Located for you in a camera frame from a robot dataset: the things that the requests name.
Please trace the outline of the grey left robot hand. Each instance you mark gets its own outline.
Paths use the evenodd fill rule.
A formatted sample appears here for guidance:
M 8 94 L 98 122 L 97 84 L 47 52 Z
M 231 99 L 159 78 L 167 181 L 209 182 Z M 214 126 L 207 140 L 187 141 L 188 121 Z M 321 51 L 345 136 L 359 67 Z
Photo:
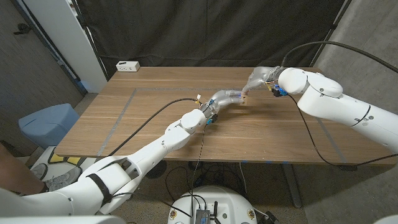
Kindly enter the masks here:
M 214 114 L 217 114 L 222 108 L 230 104 L 243 103 L 242 92 L 237 90 L 220 90 L 217 91 L 208 102 L 202 107 L 201 111 L 205 115 L 205 118 L 210 118 Z

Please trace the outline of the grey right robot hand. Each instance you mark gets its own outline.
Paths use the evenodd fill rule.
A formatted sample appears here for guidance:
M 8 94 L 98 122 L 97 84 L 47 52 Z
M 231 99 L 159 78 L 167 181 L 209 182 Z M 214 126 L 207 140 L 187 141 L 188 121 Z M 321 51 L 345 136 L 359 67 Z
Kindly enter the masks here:
M 247 93 L 249 90 L 257 88 L 266 83 L 276 82 L 279 75 L 285 70 L 285 67 L 256 67 L 250 74 L 246 85 L 242 92 Z

